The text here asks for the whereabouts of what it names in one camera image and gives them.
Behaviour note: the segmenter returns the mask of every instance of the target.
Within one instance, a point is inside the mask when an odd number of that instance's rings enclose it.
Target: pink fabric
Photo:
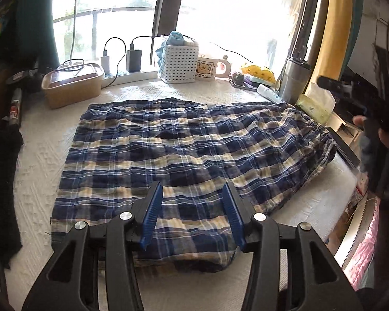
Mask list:
[[[347,279],[355,290],[358,289],[363,274],[365,273],[374,253],[374,244],[376,243],[376,236],[378,235],[379,205],[380,199],[376,198],[373,219],[368,231],[366,232],[366,237],[359,244],[356,252],[344,270]]]

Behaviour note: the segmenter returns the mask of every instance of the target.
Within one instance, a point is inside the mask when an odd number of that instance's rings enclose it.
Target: white plastic basket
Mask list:
[[[195,80],[199,47],[165,45],[160,77],[166,84],[191,83]]]

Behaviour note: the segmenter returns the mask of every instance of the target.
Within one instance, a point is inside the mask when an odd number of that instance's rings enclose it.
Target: black cloth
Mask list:
[[[9,269],[10,258],[22,247],[13,205],[13,180],[23,138],[17,125],[0,123],[0,260]]]

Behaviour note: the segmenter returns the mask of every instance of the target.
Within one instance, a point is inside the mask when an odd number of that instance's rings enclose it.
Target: blue towel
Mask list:
[[[161,58],[163,56],[163,49],[166,44],[168,45],[183,45],[185,39],[183,35],[178,31],[172,31],[167,38],[167,40],[163,41],[161,46],[156,50],[156,55],[158,57],[158,67],[161,68]]]

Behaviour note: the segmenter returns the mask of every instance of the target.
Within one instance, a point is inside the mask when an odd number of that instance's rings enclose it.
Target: glass pane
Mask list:
[[[302,0],[182,0],[177,31],[214,42],[271,68],[277,77],[287,58]],[[207,46],[208,53],[236,66],[246,60]]]
[[[53,0],[53,28],[61,63],[69,58],[71,51],[74,1]],[[112,36],[122,38],[127,47],[136,36],[151,36],[155,6],[156,0],[78,0],[73,58],[97,61],[102,55],[105,42]],[[66,16],[69,16],[68,20],[59,20]],[[119,40],[111,40],[107,49],[114,65],[112,69],[115,69],[118,59],[124,54],[123,44]],[[151,40],[136,40],[135,49],[142,49],[142,64],[148,64]],[[125,60],[121,62],[120,68],[122,65],[125,69]]]

